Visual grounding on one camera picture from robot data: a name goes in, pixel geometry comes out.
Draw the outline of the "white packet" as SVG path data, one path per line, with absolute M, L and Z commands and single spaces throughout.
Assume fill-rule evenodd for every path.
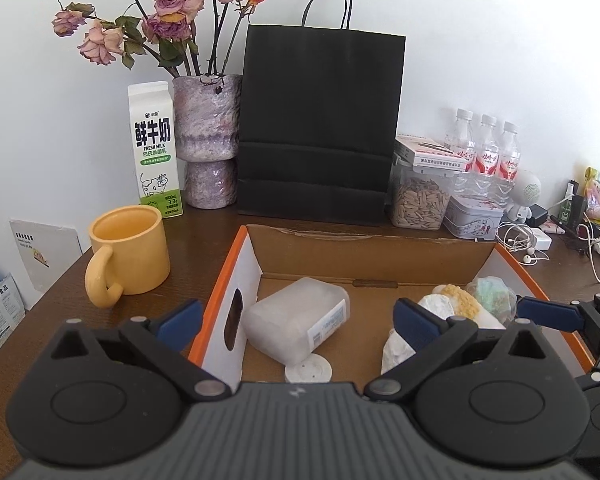
M 387 373 L 414 354 L 415 350 L 392 328 L 382 348 L 380 374 Z

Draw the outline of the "white wired earphones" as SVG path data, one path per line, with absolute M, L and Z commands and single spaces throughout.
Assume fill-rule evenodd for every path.
M 550 256 L 536 247 L 538 239 L 525 224 L 502 222 L 496 229 L 495 238 L 509 255 L 518 258 L 522 266 L 535 266 L 539 262 L 550 261 Z

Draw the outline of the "white round robot toy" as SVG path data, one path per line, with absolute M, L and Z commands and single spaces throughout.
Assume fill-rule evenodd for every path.
M 541 181 L 535 174 L 531 171 L 519 170 L 512 192 L 509 194 L 507 219 L 517 223 L 524 223 L 530 219 L 531 206 L 538 202 L 541 191 Z

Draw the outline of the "water bottle middle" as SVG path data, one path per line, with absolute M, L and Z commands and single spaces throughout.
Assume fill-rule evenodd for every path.
M 495 117 L 488 114 L 482 115 L 470 179 L 470 194 L 476 197 L 489 195 L 496 166 L 498 166 L 500 147 L 495 137 L 495 126 Z

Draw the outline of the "water bottle left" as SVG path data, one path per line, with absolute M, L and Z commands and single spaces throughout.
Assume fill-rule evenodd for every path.
M 462 169 L 454 180 L 454 193 L 460 195 L 466 191 L 472 166 L 474 166 L 476 144 L 472 134 L 470 110 L 459 108 L 456 111 L 454 129 L 446 136 L 446 145 L 462 160 Z

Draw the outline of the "water bottle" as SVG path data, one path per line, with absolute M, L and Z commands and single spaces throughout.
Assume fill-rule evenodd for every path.
M 488 114 L 482 115 L 470 179 L 470 194 L 476 197 L 489 195 L 496 166 L 498 166 L 500 147 L 495 137 L 495 126 L 495 117 Z
M 472 166 L 474 166 L 476 144 L 472 134 L 470 110 L 459 108 L 456 111 L 454 129 L 446 136 L 446 145 L 462 160 L 462 169 L 454 180 L 454 193 L 460 195 L 466 191 Z
M 492 185 L 492 200 L 501 208 L 508 203 L 518 172 L 521 152 L 517 136 L 518 127 L 512 122 L 504 122 L 500 157 Z

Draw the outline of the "yellow ceramic mug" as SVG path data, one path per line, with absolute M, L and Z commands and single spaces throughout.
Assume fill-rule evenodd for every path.
M 171 271 L 166 232 L 159 209 L 125 206 L 102 214 L 88 235 L 93 255 L 84 285 L 95 307 L 108 309 L 119 299 L 160 286 Z

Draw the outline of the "white charger adapter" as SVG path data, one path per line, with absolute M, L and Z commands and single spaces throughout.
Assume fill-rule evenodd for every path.
M 534 250 L 546 252 L 550 249 L 550 246 L 552 246 L 552 238 L 539 228 L 531 228 L 530 236 Z

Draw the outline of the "red cardboard box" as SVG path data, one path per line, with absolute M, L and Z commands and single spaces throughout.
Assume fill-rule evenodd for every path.
M 512 255 L 491 242 L 247 224 L 230 246 L 189 359 L 232 387 L 242 380 L 283 380 L 283 365 L 248 346 L 237 318 L 305 276 L 339 285 L 349 294 L 349 321 L 317 352 L 332 366 L 336 382 L 358 388 L 380 373 L 393 305 L 402 297 L 419 300 L 434 286 L 463 286 L 477 276 L 498 276 L 520 296 L 547 297 Z

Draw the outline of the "white milk carton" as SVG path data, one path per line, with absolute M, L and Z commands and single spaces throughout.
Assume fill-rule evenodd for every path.
M 174 110 L 166 81 L 128 87 L 130 131 L 140 203 L 162 218 L 183 213 L 174 140 Z

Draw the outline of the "colourful snack packet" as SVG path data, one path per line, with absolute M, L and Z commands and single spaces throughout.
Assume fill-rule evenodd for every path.
M 600 170 L 588 167 L 584 173 L 585 214 L 600 226 Z

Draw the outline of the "water bottle right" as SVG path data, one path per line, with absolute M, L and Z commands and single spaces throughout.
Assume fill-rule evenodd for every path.
M 500 157 L 492 185 L 492 200 L 501 208 L 508 203 L 518 172 L 521 152 L 517 136 L 518 127 L 512 122 L 504 122 Z

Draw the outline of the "plastic bag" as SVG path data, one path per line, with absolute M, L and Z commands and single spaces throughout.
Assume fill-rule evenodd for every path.
M 497 276 L 475 278 L 466 286 L 473 296 L 503 325 L 513 321 L 517 312 L 517 295 Z

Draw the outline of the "dried pink roses bouquet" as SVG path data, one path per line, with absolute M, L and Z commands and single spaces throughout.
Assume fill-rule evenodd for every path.
M 210 54 L 203 63 L 199 61 L 196 18 L 207 1 L 212 3 L 213 30 Z M 79 54 L 98 66 L 119 61 L 132 68 L 138 56 L 148 54 L 174 78 L 180 76 L 180 67 L 187 76 L 223 77 L 240 25 L 264 2 L 152 0 L 152 10 L 147 11 L 140 0 L 132 0 L 140 14 L 123 13 L 112 21 L 101 18 L 91 3 L 70 2 L 60 7 L 52 26 L 60 38 L 84 28 Z

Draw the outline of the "purple textured vase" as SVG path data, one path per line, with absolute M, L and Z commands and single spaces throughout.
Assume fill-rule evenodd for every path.
M 242 76 L 183 76 L 173 90 L 186 204 L 207 210 L 234 204 Z

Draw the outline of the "white tin box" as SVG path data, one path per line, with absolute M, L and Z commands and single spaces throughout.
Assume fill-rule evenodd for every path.
M 494 240 L 504 210 L 483 197 L 452 195 L 443 218 L 444 226 L 461 240 Z

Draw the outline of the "black paper shopping bag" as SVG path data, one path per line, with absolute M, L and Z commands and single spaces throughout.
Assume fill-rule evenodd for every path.
M 252 25 L 240 96 L 241 214 L 377 226 L 385 218 L 406 39 Z

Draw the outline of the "flat box on container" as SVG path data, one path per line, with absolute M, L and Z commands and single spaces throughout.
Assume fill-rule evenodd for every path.
M 423 136 L 397 136 L 394 152 L 414 167 L 464 171 L 466 160 L 437 141 Z

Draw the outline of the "yellow white hamster plush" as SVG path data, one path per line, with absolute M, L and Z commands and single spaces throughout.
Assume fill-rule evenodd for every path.
M 446 320 L 452 315 L 464 316 L 480 328 L 502 330 L 504 325 L 466 290 L 453 285 L 436 286 L 430 294 L 422 296 L 418 304 L 427 311 Z

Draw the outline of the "clear seed container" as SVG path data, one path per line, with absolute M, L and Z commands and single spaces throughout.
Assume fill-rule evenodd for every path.
M 455 177 L 456 171 L 414 167 L 399 158 L 391 174 L 391 223 L 402 229 L 440 229 L 454 190 Z

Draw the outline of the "translucent cotton swab box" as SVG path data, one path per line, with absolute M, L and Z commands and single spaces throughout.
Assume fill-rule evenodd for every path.
M 298 365 L 350 318 L 350 298 L 341 286 L 300 280 L 242 312 L 253 348 L 285 366 Z

